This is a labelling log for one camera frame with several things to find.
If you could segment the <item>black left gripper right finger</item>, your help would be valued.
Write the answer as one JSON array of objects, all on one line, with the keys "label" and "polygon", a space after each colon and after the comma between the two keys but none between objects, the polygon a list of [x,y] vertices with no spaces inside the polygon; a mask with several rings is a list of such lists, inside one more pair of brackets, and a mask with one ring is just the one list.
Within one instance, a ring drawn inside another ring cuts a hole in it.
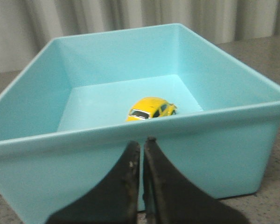
[{"label": "black left gripper right finger", "polygon": [[247,224],[238,210],[190,182],[148,137],[143,159],[144,203],[149,224]]}]

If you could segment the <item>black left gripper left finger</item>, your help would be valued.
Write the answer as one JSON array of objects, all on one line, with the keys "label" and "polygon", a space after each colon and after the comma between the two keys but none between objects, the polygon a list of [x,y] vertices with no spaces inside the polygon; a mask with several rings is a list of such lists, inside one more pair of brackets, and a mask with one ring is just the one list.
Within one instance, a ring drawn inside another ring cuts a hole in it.
[{"label": "black left gripper left finger", "polygon": [[84,196],[56,211],[48,224],[135,224],[140,182],[140,145],[127,144],[109,173]]}]

